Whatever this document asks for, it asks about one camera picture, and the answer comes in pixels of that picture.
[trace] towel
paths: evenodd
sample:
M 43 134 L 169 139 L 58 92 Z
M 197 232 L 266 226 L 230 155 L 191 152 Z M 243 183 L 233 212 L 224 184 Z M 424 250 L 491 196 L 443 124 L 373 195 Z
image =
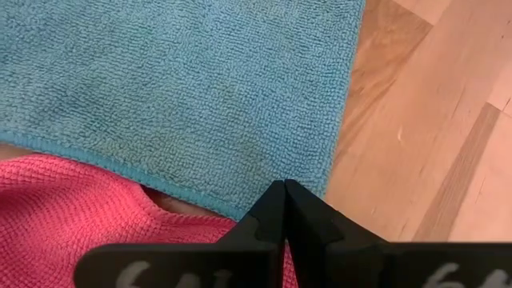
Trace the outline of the towel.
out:
M 34 154 L 0 162 L 0 287 L 71 288 L 88 250 L 108 243 L 212 243 L 228 218 L 166 212 L 139 184 Z M 290 252 L 283 287 L 297 287 Z
M 240 219 L 326 191 L 364 0 L 4 0 L 0 141 Z

